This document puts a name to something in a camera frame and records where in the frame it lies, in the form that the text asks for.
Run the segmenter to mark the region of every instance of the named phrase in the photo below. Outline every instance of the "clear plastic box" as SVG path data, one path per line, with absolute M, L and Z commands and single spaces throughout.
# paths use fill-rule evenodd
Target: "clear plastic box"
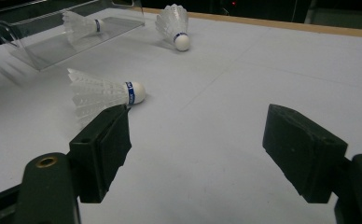
M 101 20 L 105 31 L 70 42 L 63 13 Z M 0 39 L 9 53 L 37 70 L 144 25 L 139 0 L 40 0 L 0 9 Z

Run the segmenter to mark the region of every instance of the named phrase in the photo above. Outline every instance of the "transparent tray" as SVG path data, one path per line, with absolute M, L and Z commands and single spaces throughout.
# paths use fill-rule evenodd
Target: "transparent tray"
M 105 31 L 70 42 L 63 13 L 101 20 Z M 41 0 L 0 9 L 0 39 L 9 53 L 37 70 L 144 25 L 139 0 Z

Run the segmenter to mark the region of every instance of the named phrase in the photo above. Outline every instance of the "shuttlecock feather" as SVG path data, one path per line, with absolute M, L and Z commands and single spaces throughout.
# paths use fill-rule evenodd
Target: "shuttlecock feather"
M 155 24 L 157 30 L 178 50 L 189 49 L 188 14 L 182 6 L 176 4 L 167 6 L 160 11 Z
M 142 102 L 146 97 L 143 85 L 137 82 L 120 84 L 92 75 L 68 69 L 73 101 L 77 107 L 79 123 L 86 126 L 101 111 L 114 105 L 133 105 Z
M 63 13 L 63 25 L 70 43 L 88 35 L 101 33 L 105 30 L 105 23 L 101 20 L 94 20 L 83 17 L 72 11 Z

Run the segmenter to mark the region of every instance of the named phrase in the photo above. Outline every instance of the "table surface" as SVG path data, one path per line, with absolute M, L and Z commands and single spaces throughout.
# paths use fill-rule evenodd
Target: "table surface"
M 75 68 L 147 91 L 125 165 L 101 204 L 80 205 L 83 223 L 335 223 L 336 196 L 307 204 L 261 143 L 277 104 L 346 141 L 347 158 L 362 153 L 362 37 L 192 15 L 191 48 L 177 52 L 145 17 L 39 73 L 0 46 L 0 191 L 36 156 L 68 151 Z

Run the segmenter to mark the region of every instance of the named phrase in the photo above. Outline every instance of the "white table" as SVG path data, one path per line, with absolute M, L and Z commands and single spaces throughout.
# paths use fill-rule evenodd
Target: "white table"
M 146 26 L 37 73 L 0 47 L 0 191 L 80 131 L 66 68 L 145 84 L 132 149 L 83 223 L 335 223 L 307 204 L 261 145 L 269 104 L 298 110 L 362 153 L 362 37 L 191 18 L 191 49 Z

